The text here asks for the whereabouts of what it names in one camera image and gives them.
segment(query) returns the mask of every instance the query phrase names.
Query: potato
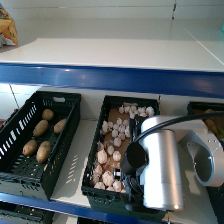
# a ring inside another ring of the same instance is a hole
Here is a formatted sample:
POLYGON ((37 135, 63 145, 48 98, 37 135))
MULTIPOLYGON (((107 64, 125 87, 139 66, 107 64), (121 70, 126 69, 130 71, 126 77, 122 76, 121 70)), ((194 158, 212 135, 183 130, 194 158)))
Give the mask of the potato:
POLYGON ((207 119, 204 122, 205 122, 206 126, 208 127, 209 131, 213 132, 213 134, 215 134, 216 136, 219 135, 219 132, 216 128, 214 121, 212 121, 211 119, 207 119))
POLYGON ((45 109, 42 113, 43 120, 50 121, 53 119, 53 117, 54 117, 54 112, 50 109, 45 109))
POLYGON ((37 156, 36 159, 39 163, 44 163, 48 156, 50 155, 51 152, 51 144, 48 141, 44 141, 41 143, 38 151, 37 151, 37 156))
POLYGON ((33 130, 33 135, 35 137, 40 137, 45 131, 48 129, 48 121, 46 120, 41 120, 35 129, 33 130))
POLYGON ((35 140, 30 140, 23 147, 23 155, 30 156, 37 150, 37 142, 35 140))
POLYGON ((63 119, 61 121, 59 121, 55 126, 54 126, 54 133, 59 134, 62 130, 62 128, 64 127, 66 122, 66 119, 63 119))

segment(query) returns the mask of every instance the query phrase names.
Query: white tile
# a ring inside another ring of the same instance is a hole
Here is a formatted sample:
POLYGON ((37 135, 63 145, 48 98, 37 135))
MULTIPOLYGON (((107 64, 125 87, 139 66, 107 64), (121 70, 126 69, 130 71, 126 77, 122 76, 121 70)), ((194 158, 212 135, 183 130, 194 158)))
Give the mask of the white tile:
POLYGON ((19 105, 19 108, 21 108, 26 102, 26 100, 28 100, 31 96, 32 95, 29 95, 29 94, 15 94, 15 98, 19 105))
POLYGON ((0 99, 1 105, 4 105, 0 107, 0 119, 6 120, 18 107, 13 95, 10 93, 0 93, 0 99))
POLYGON ((0 93, 12 93, 9 84, 0 84, 0 93))
POLYGON ((53 224, 76 224, 78 217, 55 213, 53 224))
POLYGON ((41 86, 28 86, 28 85, 11 85, 14 93, 20 94, 33 94, 36 92, 41 86))

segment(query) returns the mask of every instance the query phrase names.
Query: blue shelf edge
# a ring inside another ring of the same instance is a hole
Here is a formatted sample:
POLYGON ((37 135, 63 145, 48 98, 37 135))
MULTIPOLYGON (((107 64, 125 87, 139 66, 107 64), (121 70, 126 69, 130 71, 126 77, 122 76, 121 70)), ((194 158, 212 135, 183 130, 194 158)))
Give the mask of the blue shelf edge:
POLYGON ((39 208, 43 210, 75 215, 83 218, 94 219, 110 223, 136 223, 136 224, 155 224, 154 222, 135 219, 127 216, 104 213, 90 208, 80 207, 76 205, 64 204, 56 201, 43 201, 35 198, 17 196, 11 194, 0 193, 0 201, 23 206, 39 208))
POLYGON ((0 83, 224 98, 224 72, 0 63, 0 83))

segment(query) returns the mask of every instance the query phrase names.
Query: white shelf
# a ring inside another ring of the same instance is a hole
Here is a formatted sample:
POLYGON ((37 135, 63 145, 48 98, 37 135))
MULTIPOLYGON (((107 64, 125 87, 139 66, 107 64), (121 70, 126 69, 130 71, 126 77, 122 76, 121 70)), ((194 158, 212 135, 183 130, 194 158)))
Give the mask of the white shelf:
MULTIPOLYGON (((96 125, 97 121, 80 121, 51 197, 52 200, 90 208, 87 197, 82 195, 81 185, 96 125)), ((169 217, 170 221, 177 223, 217 223, 206 188, 198 183, 194 175, 190 155, 180 147, 178 147, 178 153, 185 209, 169 213, 165 216, 164 221, 167 221, 169 217)))
MULTIPOLYGON (((222 20, 187 21, 206 35, 222 20)), ((17 20, 16 27, 19 45, 2 48, 0 62, 224 71, 223 41, 208 51, 178 20, 37 19, 17 20)), ((223 38, 220 30, 214 40, 223 38)))

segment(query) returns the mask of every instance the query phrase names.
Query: white wall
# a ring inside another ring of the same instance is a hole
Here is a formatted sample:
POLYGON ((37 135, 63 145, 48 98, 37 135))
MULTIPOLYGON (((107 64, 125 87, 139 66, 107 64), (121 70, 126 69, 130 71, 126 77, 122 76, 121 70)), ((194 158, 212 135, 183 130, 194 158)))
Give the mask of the white wall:
POLYGON ((1 0, 17 19, 224 18, 224 0, 1 0))

